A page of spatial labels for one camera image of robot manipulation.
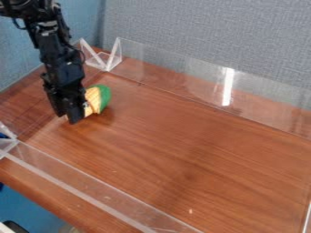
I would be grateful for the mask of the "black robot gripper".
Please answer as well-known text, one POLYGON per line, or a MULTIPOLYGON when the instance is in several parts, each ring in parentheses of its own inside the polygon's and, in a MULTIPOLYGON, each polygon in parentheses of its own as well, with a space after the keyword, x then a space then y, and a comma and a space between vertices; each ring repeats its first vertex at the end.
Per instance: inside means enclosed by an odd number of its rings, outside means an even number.
POLYGON ((76 124, 86 117, 84 60, 83 52, 71 45, 62 5, 55 0, 0 0, 0 16, 10 17, 19 30, 28 32, 47 69, 50 104, 56 116, 66 114, 76 124))

